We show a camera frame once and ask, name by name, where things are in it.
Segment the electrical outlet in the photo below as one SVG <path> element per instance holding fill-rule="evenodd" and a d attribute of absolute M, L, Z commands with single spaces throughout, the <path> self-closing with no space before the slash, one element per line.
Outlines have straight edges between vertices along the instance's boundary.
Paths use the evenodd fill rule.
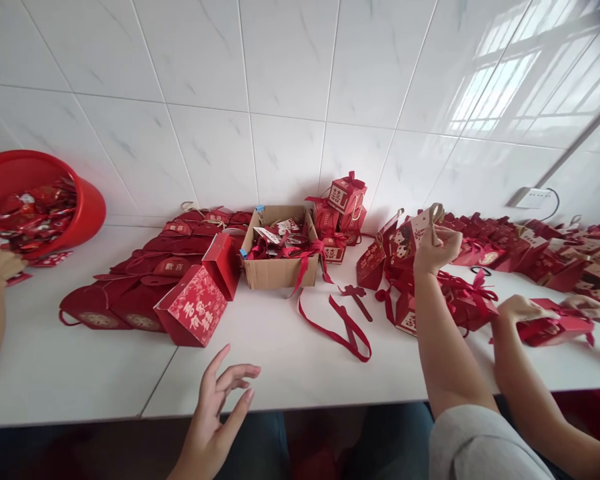
<path fill-rule="evenodd" d="M 509 206 L 517 208 L 539 209 L 553 195 L 551 190 L 524 187 L 511 199 Z"/>

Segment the power cord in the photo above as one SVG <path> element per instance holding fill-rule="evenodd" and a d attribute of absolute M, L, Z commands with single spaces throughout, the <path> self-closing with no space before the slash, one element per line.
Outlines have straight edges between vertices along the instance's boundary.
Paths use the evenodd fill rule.
<path fill-rule="evenodd" d="M 560 196 L 558 195 L 558 192 L 556 192 L 556 190 L 550 189 L 550 188 L 547 188 L 547 190 L 552 191 L 555 195 L 555 199 L 556 199 L 555 210 L 550 214 L 550 216 L 543 218 L 540 221 L 549 220 L 552 216 L 554 216 L 558 212 L 558 208 L 560 208 Z"/>

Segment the gray sleeve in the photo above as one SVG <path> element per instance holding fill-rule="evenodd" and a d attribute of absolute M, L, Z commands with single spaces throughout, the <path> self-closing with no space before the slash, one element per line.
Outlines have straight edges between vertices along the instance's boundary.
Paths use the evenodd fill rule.
<path fill-rule="evenodd" d="M 431 480 L 553 480 L 509 422 L 477 405 L 461 405 L 440 415 L 429 453 Z"/>

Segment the red bucket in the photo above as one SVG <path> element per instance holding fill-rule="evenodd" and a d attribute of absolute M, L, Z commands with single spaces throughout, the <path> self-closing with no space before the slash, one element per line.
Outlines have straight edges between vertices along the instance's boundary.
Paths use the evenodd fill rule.
<path fill-rule="evenodd" d="M 107 207 L 98 189 L 78 177 L 62 160 L 34 150 L 10 150 L 0 153 L 0 200 L 12 193 L 22 193 L 51 184 L 62 177 L 70 178 L 75 183 L 77 205 L 71 224 L 53 242 L 24 255 L 26 259 L 36 259 L 54 250 L 67 249 L 86 242 L 102 227 Z"/>

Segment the white tiled wall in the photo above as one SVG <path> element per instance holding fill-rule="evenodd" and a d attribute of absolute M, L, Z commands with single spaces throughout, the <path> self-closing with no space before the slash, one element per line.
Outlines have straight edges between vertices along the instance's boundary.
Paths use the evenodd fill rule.
<path fill-rule="evenodd" d="M 0 0 L 0 151 L 68 162 L 108 222 L 245 209 L 350 170 L 399 207 L 514 218 L 600 112 L 600 0 Z M 600 127 L 548 181 L 600 222 Z"/>

